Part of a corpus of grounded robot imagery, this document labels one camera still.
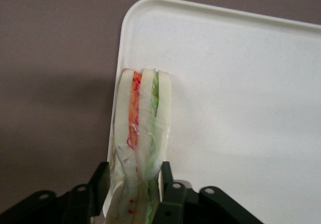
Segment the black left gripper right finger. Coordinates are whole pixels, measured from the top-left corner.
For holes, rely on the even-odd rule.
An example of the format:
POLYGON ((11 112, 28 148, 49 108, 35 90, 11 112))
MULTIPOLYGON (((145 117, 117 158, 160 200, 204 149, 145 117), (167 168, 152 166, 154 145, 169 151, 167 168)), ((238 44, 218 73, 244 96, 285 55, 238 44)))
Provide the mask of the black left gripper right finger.
POLYGON ((161 168, 163 198, 152 223, 262 223, 215 186, 194 191, 189 182, 174 180, 170 162, 161 168))

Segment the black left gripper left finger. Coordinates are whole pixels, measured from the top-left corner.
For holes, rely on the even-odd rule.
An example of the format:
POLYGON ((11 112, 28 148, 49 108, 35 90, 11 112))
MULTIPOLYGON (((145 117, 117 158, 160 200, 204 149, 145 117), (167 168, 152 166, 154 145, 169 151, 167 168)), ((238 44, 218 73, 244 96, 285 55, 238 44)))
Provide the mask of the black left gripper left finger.
POLYGON ((88 183, 61 196, 37 191, 1 213, 1 223, 94 223, 110 188, 110 167, 101 162, 88 183))

